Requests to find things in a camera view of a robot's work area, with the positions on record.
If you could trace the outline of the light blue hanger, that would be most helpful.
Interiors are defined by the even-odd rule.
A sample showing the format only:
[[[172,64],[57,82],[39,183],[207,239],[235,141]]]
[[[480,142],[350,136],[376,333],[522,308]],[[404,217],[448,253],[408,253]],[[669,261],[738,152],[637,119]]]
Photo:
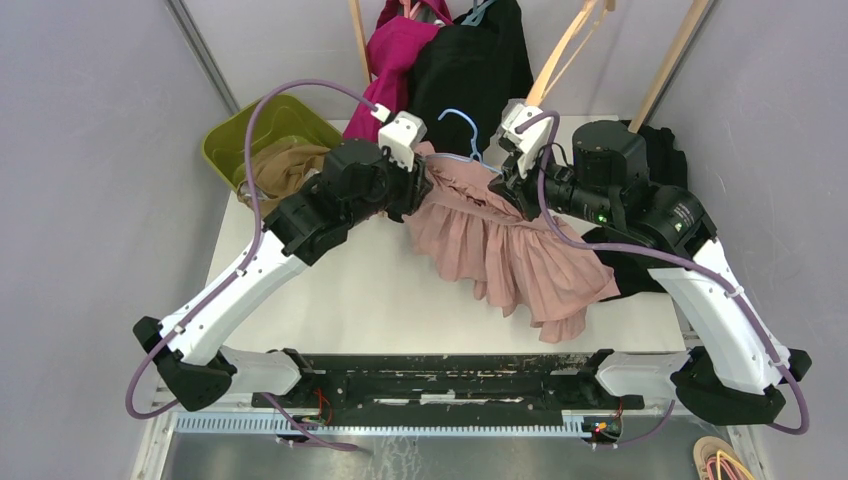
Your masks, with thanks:
[[[434,148],[434,152],[432,154],[428,154],[426,156],[426,158],[430,159],[430,158],[435,158],[435,157],[444,157],[444,158],[449,158],[451,160],[461,162],[461,163],[466,163],[466,164],[476,163],[476,164],[482,166],[483,168],[485,168],[486,170],[493,172],[494,174],[500,174],[501,169],[499,167],[496,167],[494,165],[487,163],[483,158],[482,151],[479,149],[479,145],[478,145],[478,138],[479,138],[480,131],[479,131],[479,128],[477,126],[477,123],[468,114],[466,114],[465,112],[463,112],[459,109],[456,109],[456,108],[446,108],[446,109],[444,109],[439,114],[436,121],[441,122],[445,117],[447,117],[449,115],[453,115],[453,116],[456,116],[456,117],[462,119],[467,124],[467,126],[470,128],[469,154],[468,155],[460,155],[458,153],[440,151],[438,149],[439,135],[434,136],[432,133],[428,133],[425,136],[425,138],[432,143],[433,148]]]

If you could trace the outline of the light pink dress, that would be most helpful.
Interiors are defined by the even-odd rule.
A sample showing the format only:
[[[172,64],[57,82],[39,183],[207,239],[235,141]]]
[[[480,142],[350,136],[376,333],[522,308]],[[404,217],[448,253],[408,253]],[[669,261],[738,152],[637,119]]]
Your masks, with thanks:
[[[619,295],[612,268],[594,252],[565,244],[542,218],[525,220],[489,191],[493,172],[428,142],[416,151],[433,189],[404,222],[415,252],[428,256],[442,279],[471,281],[474,298],[504,316],[527,307],[546,343],[578,337],[589,306]]]

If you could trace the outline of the brown skirt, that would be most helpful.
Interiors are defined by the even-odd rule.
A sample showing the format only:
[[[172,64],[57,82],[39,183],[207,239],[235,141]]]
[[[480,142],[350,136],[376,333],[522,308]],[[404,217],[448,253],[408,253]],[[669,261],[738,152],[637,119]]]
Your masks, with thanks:
[[[320,173],[329,151],[300,137],[286,136],[255,153],[250,162],[261,217],[266,217],[282,199],[298,192],[311,176]]]

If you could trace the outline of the grey-blue plastic hanger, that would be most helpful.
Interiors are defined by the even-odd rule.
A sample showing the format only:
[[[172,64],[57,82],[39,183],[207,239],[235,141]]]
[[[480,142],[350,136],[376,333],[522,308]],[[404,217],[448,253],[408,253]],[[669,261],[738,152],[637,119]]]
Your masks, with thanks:
[[[486,11],[497,2],[497,0],[472,1],[472,8],[461,22],[462,26],[478,26],[485,17]]]

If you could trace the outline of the beige wooden hanger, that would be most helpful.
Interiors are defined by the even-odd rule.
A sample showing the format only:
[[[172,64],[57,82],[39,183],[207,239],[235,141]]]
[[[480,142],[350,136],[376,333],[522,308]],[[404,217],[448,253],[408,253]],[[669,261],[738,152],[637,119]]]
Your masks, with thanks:
[[[531,87],[529,94],[525,99],[525,104],[532,107],[540,107],[547,95],[553,90],[554,86],[561,79],[573,61],[577,58],[580,52],[585,47],[588,40],[594,35],[597,29],[604,23],[606,17],[614,12],[617,8],[616,0],[586,0],[583,2],[580,10],[571,20],[570,24],[561,35],[557,44],[551,51],[541,71],[536,76],[536,80]],[[594,11],[600,9],[600,13],[594,18],[589,31],[582,38],[579,45],[571,53],[568,60],[562,62],[561,59],[566,53],[567,48],[573,43],[585,25],[593,18]]]

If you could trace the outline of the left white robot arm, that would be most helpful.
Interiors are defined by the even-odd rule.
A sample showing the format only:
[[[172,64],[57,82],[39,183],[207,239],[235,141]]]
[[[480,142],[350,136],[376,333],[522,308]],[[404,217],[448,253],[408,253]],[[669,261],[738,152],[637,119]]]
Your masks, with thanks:
[[[194,412],[228,393],[269,393],[291,406],[315,391],[296,351],[268,353],[230,348],[234,330],[272,293],[342,245],[355,226],[384,212],[400,222],[431,191],[424,158],[346,141],[324,157],[323,168],[283,198],[261,222],[261,238],[185,307],[162,320],[140,319],[133,333],[150,354],[177,404]]]

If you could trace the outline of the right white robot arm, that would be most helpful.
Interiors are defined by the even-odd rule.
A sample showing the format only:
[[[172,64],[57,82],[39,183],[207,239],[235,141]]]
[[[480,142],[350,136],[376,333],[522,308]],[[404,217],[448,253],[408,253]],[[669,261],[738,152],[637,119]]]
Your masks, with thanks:
[[[592,121],[572,136],[569,165],[554,161],[559,116],[535,112],[505,120],[506,151],[490,190],[527,219],[566,214],[601,227],[594,252],[632,257],[680,307],[699,344],[670,354],[611,351],[594,357],[577,382],[580,400],[602,408],[640,396],[683,405],[718,426],[777,426],[782,388],[802,397],[807,352],[780,344],[734,276],[716,227],[689,191],[651,180],[645,139],[614,120]]]

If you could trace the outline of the magenta skirt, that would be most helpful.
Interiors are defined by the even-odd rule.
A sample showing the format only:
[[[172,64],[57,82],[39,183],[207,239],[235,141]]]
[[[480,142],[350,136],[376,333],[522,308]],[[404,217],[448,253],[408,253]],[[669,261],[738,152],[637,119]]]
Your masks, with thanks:
[[[408,80],[420,51],[441,27],[452,23],[445,1],[420,2],[418,18],[410,20],[402,16],[399,1],[387,1],[366,44],[374,79],[363,97],[391,113],[403,111],[409,105]]]

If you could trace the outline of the pink hanger hook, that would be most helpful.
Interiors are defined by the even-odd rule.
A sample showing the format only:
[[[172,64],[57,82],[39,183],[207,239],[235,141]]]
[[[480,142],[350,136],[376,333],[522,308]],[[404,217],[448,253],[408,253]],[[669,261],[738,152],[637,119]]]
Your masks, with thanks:
[[[404,18],[416,20],[422,9],[422,3],[419,0],[400,0],[400,12]]]

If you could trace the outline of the black garment pile with flower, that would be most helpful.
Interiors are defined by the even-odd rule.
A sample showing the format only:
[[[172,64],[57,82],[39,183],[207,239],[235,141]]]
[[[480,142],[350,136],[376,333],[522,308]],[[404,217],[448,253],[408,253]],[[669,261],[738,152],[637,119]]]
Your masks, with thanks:
[[[688,162],[686,154],[676,143],[676,136],[668,127],[654,128],[642,125],[638,134],[646,142],[647,165],[651,181],[687,189]],[[596,251],[601,263],[612,269],[619,293],[606,301],[630,297],[637,293],[665,293],[639,263],[640,256],[621,252]]]

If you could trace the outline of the olive green plastic basket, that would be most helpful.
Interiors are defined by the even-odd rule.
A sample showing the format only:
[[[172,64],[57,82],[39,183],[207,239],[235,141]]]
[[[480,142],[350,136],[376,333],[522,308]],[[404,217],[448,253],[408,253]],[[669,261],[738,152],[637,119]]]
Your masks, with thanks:
[[[202,141],[204,159],[231,190],[244,179],[237,171],[244,167],[245,135],[255,107],[254,103],[248,105],[210,130]],[[280,94],[260,112],[251,136],[251,152],[255,154],[285,138],[335,147],[342,141],[342,133],[297,97]]]

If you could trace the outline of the hangers bundle in corner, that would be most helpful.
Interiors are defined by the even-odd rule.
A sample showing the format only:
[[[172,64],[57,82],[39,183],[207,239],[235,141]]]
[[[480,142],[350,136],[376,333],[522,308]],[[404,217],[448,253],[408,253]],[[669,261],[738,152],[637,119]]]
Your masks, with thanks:
[[[743,465],[732,447],[718,437],[701,437],[695,442],[692,453],[700,480],[756,479]]]

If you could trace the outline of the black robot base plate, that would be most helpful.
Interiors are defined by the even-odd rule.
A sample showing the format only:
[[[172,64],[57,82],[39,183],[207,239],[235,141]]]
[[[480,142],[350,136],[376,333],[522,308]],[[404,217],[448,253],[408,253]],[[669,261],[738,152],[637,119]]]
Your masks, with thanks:
[[[300,355],[303,377],[276,400],[332,427],[555,426],[563,411],[643,409],[595,380],[605,356]]]

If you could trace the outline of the wooden clothes rack frame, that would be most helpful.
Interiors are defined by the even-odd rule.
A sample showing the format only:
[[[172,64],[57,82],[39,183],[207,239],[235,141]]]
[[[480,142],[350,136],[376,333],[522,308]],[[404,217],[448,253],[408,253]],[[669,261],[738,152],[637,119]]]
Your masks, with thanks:
[[[347,2],[354,27],[355,45],[360,57],[360,63],[367,83],[372,80],[371,67],[367,55],[365,30],[362,21],[361,6],[358,1]],[[673,41],[666,51],[662,63],[658,68],[652,83],[650,84],[637,114],[630,122],[629,130],[637,132],[648,118],[649,113],[655,106],[663,87],[669,81],[672,72],[679,63],[681,56],[694,36],[696,28],[700,25],[702,17],[711,6],[709,1],[694,1],[691,3],[683,21],[681,22]]]

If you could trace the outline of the grey wall conduit strip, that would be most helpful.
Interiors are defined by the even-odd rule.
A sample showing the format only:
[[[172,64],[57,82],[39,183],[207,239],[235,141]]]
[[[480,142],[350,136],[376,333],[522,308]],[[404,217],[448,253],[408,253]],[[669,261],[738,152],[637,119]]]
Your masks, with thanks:
[[[181,30],[184,39],[192,50],[196,60],[199,62],[201,69],[217,93],[222,104],[225,106],[230,115],[236,114],[240,110],[240,105],[228,85],[221,68],[214,58],[210,47],[205,41],[200,28],[196,24],[187,3],[184,0],[165,0],[164,3],[170,10],[171,15]]]

